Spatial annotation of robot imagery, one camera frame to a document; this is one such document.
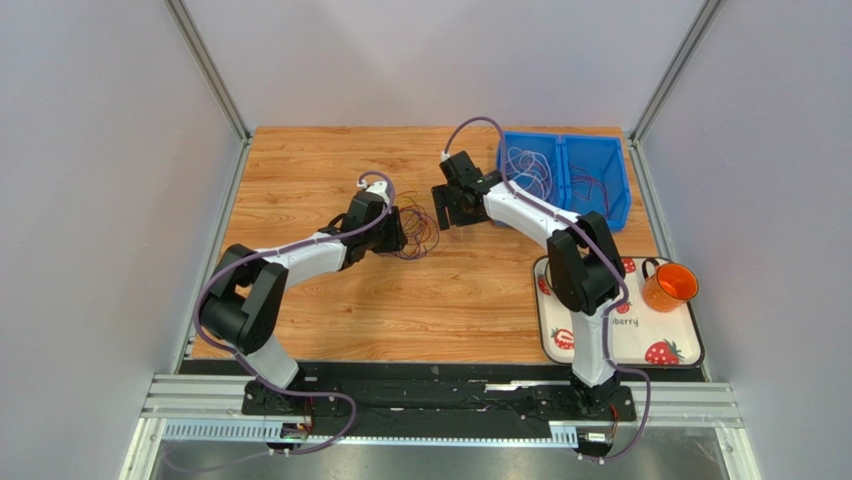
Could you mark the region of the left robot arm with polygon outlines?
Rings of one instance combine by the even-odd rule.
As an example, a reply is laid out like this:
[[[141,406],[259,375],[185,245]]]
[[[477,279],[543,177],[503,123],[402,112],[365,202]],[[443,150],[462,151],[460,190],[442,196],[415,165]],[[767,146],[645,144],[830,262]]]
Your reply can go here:
[[[194,322],[203,340],[286,392],[299,373],[274,336],[286,291],[349,268],[368,252],[393,253],[406,244],[399,208],[381,194],[359,192],[347,212],[309,238],[266,250],[229,246],[199,294]]]

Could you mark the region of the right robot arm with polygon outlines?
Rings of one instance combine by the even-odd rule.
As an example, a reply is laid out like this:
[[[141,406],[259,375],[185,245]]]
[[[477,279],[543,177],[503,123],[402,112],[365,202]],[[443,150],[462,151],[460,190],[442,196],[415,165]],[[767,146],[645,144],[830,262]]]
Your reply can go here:
[[[443,154],[440,169],[446,182],[432,195],[441,229],[494,220],[546,250],[550,291],[571,313],[576,393],[590,405],[610,399],[620,381],[606,318],[626,286],[606,220],[556,208],[498,171],[485,174],[466,152]]]

